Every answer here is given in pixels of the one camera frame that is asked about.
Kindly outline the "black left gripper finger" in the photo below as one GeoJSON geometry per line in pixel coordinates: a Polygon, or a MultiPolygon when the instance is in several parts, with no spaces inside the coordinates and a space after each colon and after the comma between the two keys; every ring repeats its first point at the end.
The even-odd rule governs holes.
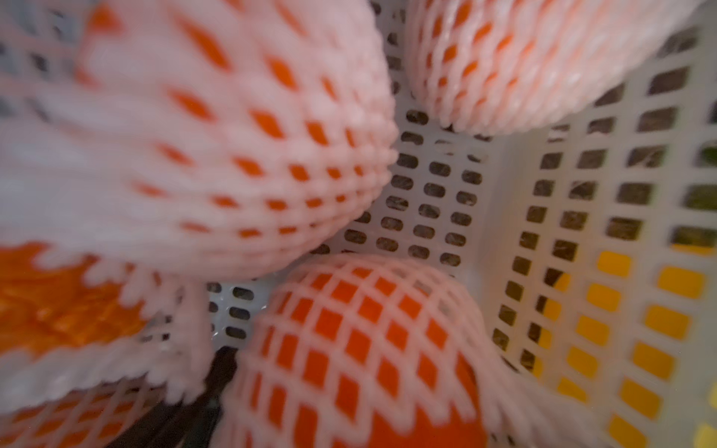
{"type": "Polygon", "coordinates": [[[207,447],[222,416],[220,395],[236,372],[233,347],[222,347],[205,379],[205,391],[189,404],[161,402],[129,429],[110,442],[110,447],[207,447]]]}

